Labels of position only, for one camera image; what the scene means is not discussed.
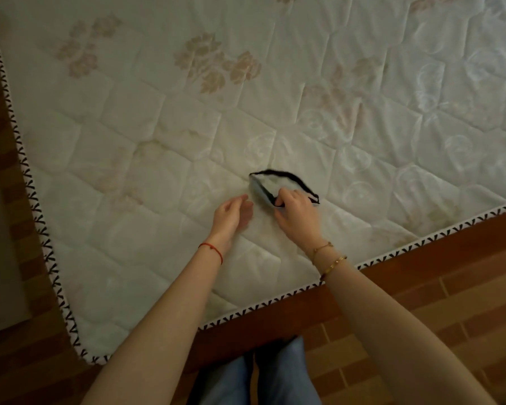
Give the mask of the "person's right hand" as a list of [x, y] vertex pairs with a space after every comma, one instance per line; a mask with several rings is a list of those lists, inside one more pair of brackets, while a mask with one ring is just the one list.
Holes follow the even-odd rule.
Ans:
[[321, 234], [319, 215], [313, 204], [308, 209], [275, 208], [274, 212], [280, 229], [305, 254], [328, 243]]

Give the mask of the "person's left hand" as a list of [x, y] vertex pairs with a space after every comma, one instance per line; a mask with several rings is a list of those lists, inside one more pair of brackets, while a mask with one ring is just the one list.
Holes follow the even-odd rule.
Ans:
[[241, 208], [222, 208], [214, 213], [213, 223], [207, 243], [214, 246], [222, 255], [231, 248], [235, 234], [247, 227], [254, 216], [254, 204], [249, 199]]

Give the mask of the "person's left forearm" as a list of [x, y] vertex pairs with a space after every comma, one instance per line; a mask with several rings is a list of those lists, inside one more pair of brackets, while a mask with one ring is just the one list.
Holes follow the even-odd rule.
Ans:
[[222, 266], [207, 239], [118, 347], [81, 405], [169, 405]]

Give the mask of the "person's right forearm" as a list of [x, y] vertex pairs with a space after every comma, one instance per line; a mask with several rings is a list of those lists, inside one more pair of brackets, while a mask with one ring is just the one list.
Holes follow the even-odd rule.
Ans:
[[399, 405], [497, 405], [429, 328], [329, 242], [306, 255]]

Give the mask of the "white quilted floral mattress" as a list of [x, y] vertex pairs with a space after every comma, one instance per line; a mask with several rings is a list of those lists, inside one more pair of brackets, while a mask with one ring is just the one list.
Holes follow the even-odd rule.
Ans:
[[358, 269], [506, 212], [506, 0], [0, 0], [0, 76], [68, 333], [105, 364], [224, 200], [200, 329], [319, 286], [249, 174]]

